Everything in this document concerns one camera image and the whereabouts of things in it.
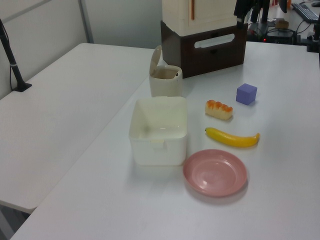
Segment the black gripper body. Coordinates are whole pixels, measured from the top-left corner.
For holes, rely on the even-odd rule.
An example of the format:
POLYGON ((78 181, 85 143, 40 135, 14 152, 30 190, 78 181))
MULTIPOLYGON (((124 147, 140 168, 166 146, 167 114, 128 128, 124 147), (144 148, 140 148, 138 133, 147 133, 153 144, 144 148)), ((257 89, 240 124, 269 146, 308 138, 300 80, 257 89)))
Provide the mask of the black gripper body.
POLYGON ((259 0, 236 0, 233 15, 236 17, 245 17, 253 7, 259 4, 259 0))

